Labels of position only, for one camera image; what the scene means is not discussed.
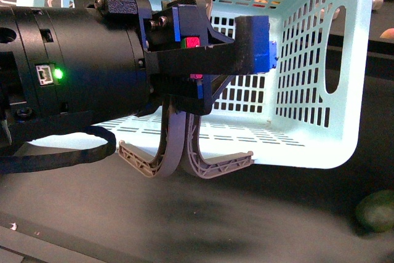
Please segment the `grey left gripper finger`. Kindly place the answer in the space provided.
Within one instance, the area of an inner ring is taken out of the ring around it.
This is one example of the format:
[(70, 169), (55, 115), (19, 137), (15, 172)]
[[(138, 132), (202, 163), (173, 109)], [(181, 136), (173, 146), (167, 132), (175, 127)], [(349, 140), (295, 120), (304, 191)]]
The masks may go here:
[(185, 172), (202, 179), (213, 179), (254, 164), (252, 151), (203, 158), (199, 149), (200, 124), (200, 116), (186, 114), (185, 141), (181, 156), (181, 168)]
[(185, 140), (185, 113), (177, 111), (171, 96), (163, 100), (158, 151), (153, 156), (123, 140), (118, 155), (147, 178), (167, 177), (180, 163)]

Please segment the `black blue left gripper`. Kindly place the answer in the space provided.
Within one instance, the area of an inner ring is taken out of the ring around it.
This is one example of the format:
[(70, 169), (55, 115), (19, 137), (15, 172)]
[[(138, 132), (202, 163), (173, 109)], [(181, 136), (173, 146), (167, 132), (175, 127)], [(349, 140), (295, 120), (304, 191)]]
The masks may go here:
[(171, 96), (181, 111), (211, 112), (234, 76), (276, 67), (276, 44), (266, 15), (235, 18), (235, 37), (215, 30), (204, 0), (177, 0), (140, 16), (144, 65), (154, 106)]

